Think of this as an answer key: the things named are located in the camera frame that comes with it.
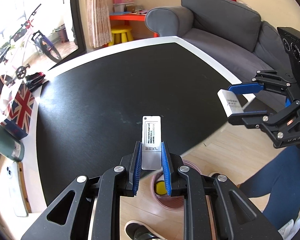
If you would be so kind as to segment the white square card box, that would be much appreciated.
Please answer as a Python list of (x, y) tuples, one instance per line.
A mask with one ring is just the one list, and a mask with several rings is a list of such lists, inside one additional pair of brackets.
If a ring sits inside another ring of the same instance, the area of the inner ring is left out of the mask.
[(224, 108), (226, 116), (229, 117), (233, 114), (243, 113), (243, 108), (235, 93), (220, 89), (217, 93), (219, 100)]

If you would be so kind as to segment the white patterned sleeve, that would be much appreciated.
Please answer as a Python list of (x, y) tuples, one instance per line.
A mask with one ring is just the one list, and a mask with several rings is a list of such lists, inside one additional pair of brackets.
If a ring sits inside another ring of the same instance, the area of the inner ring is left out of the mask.
[(291, 240), (300, 229), (300, 217), (297, 220), (291, 219), (278, 230), (283, 240)]

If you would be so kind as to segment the pink white bicycle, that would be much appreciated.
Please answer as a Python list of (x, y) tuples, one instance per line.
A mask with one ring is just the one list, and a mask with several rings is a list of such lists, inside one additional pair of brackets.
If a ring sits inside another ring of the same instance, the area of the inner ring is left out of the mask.
[(38, 9), (30, 14), (29, 18), (21, 24), (21, 27), (9, 38), (9, 40), (0, 48), (0, 64), (8, 64), (8, 60), (13, 55), (19, 55), (14, 73), (11, 79), (3, 81), (7, 86), (15, 84), (16, 80), (22, 80), (26, 77), (27, 70), (30, 68), (29, 58), (26, 58), (28, 45), (31, 44), (39, 55), (44, 54), (55, 63), (59, 63), (62, 57), (53, 44), (41, 31), (33, 31), (32, 21)]

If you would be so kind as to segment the pink patterned curtain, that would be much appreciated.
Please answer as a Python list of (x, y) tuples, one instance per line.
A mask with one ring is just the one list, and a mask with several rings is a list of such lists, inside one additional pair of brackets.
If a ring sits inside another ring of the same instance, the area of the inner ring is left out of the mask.
[(106, 0), (86, 0), (89, 43), (93, 48), (100, 48), (110, 43), (113, 38)]

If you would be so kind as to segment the union jack tissue box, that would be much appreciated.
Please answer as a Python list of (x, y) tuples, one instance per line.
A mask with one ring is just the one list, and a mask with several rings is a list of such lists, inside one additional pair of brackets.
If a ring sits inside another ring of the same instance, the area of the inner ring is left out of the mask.
[(29, 134), (35, 98), (22, 81), (12, 87), (3, 86), (0, 96), (0, 124), (16, 139)]

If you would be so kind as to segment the green thermos bottle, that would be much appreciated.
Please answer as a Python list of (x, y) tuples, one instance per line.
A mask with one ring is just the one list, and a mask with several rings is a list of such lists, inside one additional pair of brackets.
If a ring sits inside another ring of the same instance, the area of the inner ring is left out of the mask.
[(24, 151), (23, 143), (15, 139), (0, 125), (0, 154), (13, 161), (22, 161)]

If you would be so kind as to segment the yellow plastic stool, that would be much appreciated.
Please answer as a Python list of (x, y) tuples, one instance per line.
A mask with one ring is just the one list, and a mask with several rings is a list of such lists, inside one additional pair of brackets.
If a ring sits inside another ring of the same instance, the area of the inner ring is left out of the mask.
[(132, 28), (127, 25), (111, 28), (112, 40), (108, 46), (133, 41)]

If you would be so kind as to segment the blue trouser legs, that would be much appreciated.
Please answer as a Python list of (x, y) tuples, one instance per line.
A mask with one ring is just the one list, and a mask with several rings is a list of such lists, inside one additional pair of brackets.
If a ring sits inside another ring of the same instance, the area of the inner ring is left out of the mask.
[(249, 198), (269, 194), (264, 216), (281, 229), (300, 211), (300, 148), (289, 146), (238, 188)]

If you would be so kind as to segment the pink trash bin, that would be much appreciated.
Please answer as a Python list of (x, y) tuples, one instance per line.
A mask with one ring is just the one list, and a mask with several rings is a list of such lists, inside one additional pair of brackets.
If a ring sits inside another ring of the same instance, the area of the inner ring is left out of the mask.
[(207, 212), (202, 174), (192, 165), (174, 155), (163, 157), (162, 175), (167, 194), (163, 195), (164, 205), (171, 210)]

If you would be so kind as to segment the black white left shoe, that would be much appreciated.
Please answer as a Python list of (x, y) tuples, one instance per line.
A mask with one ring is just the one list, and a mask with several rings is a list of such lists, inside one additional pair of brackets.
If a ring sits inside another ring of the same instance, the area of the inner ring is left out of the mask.
[(130, 220), (125, 224), (125, 233), (132, 240), (165, 239), (147, 224)]

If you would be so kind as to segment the grey fabric sofa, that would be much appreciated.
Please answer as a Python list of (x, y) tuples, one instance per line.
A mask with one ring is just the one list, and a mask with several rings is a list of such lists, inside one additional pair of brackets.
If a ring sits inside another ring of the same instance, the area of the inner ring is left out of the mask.
[(160, 37), (178, 36), (204, 51), (240, 81), (258, 70), (290, 70), (277, 30), (248, 6), (231, 0), (181, 0), (177, 7), (157, 7), (146, 26)]

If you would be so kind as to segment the white slim rectangular stick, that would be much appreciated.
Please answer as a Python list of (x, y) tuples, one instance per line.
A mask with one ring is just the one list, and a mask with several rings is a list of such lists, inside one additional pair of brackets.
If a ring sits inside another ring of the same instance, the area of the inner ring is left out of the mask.
[(161, 117), (142, 117), (142, 169), (161, 169)]

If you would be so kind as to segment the dark folded cloth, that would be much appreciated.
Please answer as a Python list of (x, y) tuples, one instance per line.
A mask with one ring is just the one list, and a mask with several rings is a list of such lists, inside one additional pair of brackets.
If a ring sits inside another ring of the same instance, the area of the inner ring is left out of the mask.
[(45, 74), (43, 72), (28, 75), (26, 77), (26, 87), (30, 92), (34, 92), (37, 88), (43, 85)]

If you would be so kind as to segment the yellow toy building block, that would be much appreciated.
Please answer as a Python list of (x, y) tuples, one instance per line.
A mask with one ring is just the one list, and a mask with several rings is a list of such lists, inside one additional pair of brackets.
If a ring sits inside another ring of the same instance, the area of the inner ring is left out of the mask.
[(164, 181), (157, 181), (154, 187), (155, 193), (159, 196), (163, 196), (167, 194), (165, 182)]

